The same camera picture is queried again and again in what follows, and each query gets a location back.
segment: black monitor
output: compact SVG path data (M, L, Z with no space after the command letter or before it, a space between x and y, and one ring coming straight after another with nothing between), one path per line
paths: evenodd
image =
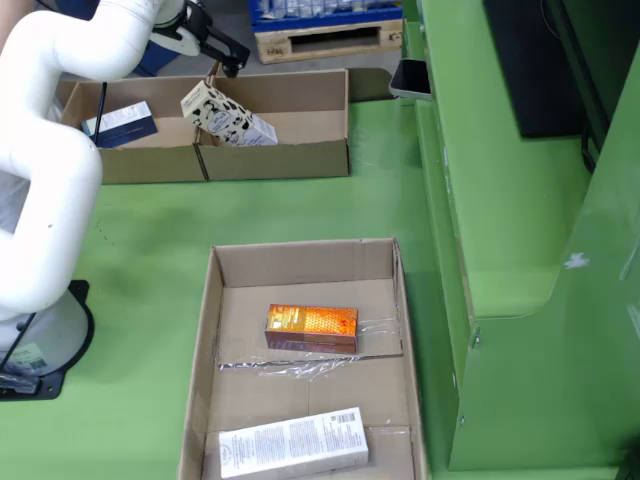
M527 138L604 144L640 40L640 0L484 0Z
M640 1L546 1L600 149L640 41Z

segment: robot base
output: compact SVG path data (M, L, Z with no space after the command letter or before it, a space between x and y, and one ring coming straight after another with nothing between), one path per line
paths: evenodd
M39 381L38 389L34 394L17 393L14 390L0 388L0 402L15 402L20 400L53 400L60 395L62 391L62 385L64 383L64 377L67 371L73 367L85 354L91 340L93 340L93 332L95 330L95 324L93 315L87 307L86 301L89 295L89 282L85 280L74 280L69 285L69 291L82 306L85 314L87 315L88 330L87 336L84 339L82 347L78 352L61 368L54 372L41 377L36 377Z

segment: blue crate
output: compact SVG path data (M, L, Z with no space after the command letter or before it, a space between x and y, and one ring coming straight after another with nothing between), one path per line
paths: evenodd
M388 0L249 0L249 11L254 32L402 18L402 7Z

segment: gray floor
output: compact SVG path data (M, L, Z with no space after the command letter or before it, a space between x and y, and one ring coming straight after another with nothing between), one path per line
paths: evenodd
M220 30L251 49L251 57L241 75L356 67L381 67L393 73L400 61L400 50L394 50L262 65L258 58L255 37L251 31L247 0L205 0L204 3ZM205 75L210 70L212 63L212 60L204 55L199 57L182 56L160 70L160 75Z

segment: open cardboard box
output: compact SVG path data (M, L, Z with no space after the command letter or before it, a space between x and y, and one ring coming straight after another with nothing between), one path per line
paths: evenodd
M218 146L215 137L199 129L198 151L210 179L349 175L347 70L210 80L278 135L278 145L237 148Z
M200 77L132 78L109 83L104 112L146 100L158 133L118 148L101 148L103 183L203 182L196 152L196 127L182 116L180 100ZM62 114L61 123L81 129L96 116L102 85L79 82Z
M269 350L264 326L270 303L357 308L362 321L358 353ZM362 414L369 464L306 478L427 477L395 239L214 247L178 478L220 478L220 431L351 407Z
M225 147L183 118L180 101L203 77L125 79L109 84L105 112L146 100L158 133L101 149L103 183L198 182L349 175L348 71L209 76L223 93L277 131L279 145ZM95 117L101 84L80 82L61 123Z

